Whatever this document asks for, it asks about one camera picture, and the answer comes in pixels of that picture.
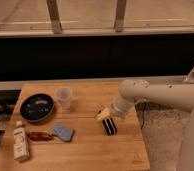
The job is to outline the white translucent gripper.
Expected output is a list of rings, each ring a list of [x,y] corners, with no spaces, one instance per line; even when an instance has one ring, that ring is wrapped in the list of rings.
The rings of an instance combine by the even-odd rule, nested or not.
[[[133,106],[133,101],[128,101],[127,99],[124,99],[121,96],[117,96],[111,103],[111,111],[107,108],[100,110],[97,114],[97,119],[108,119],[112,117],[112,114],[117,117],[124,118]]]

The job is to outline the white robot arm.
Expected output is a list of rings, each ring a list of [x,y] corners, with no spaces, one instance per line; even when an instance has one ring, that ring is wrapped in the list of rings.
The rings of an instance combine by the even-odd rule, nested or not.
[[[119,84],[118,96],[97,116],[103,121],[117,116],[124,118],[138,99],[169,104],[191,113],[185,128],[176,171],[194,171],[194,84],[152,84],[145,80],[127,79]]]

